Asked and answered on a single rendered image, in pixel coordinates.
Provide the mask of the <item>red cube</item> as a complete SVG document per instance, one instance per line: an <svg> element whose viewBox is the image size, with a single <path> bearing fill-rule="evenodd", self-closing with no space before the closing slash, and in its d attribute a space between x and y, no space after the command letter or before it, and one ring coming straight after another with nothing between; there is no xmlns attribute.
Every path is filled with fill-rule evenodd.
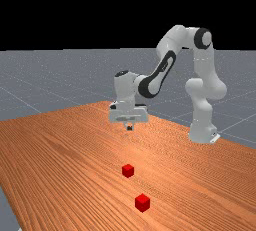
<svg viewBox="0 0 256 231"><path fill-rule="evenodd" d="M150 198L145 194L140 194L135 198L135 208L140 212L145 212L150 208Z"/></svg>
<svg viewBox="0 0 256 231"><path fill-rule="evenodd" d="M122 175L129 178L134 175L134 167L130 164L126 164L122 167Z"/></svg>

